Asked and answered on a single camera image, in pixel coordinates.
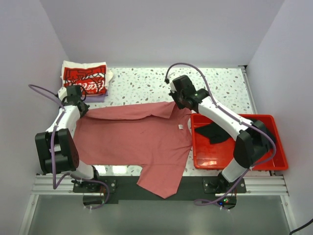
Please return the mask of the pink t shirt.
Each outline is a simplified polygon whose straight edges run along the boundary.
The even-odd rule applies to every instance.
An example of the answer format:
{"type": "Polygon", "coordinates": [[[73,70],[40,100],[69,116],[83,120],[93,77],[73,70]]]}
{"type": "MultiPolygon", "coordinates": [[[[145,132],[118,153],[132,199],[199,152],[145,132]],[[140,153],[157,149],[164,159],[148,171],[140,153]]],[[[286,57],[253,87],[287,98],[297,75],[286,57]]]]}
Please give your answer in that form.
{"type": "Polygon", "coordinates": [[[191,111],[174,102],[92,109],[79,119],[74,143],[88,165],[138,165],[137,184],[162,197],[177,193],[192,147],[191,111]]]}

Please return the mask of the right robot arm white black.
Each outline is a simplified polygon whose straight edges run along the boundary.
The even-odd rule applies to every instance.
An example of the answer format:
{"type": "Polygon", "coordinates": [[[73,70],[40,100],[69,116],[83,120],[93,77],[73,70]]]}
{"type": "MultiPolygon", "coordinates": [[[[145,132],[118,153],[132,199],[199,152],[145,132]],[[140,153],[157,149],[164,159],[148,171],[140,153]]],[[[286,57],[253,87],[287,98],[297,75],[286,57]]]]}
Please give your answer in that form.
{"type": "Polygon", "coordinates": [[[263,122],[244,118],[214,99],[209,89],[196,90],[191,79],[180,76],[165,83],[170,85],[169,95],[180,109],[187,108],[211,119],[235,141],[233,159],[220,173],[218,187],[230,192],[235,181],[251,168],[264,163],[261,159],[269,151],[276,154],[276,145],[263,122]]]}

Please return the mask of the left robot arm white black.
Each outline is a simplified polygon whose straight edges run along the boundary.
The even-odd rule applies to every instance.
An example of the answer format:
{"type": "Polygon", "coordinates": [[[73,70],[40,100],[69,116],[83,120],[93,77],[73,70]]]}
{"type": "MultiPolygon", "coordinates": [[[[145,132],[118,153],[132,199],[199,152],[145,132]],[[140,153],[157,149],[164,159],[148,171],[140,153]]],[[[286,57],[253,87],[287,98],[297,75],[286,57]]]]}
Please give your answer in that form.
{"type": "Polygon", "coordinates": [[[101,188],[101,180],[97,177],[97,170],[79,159],[73,140],[77,121],[89,110],[89,105],[82,98],[82,87],[79,85],[61,87],[56,94],[51,92],[52,96],[47,96],[40,91],[48,92],[45,88],[36,85],[29,85],[29,87],[59,106],[54,122],[44,132],[37,133],[35,136],[43,174],[52,174],[54,188],[59,185],[56,175],[64,174],[74,179],[84,180],[84,186],[90,192],[98,191],[101,188]]]}

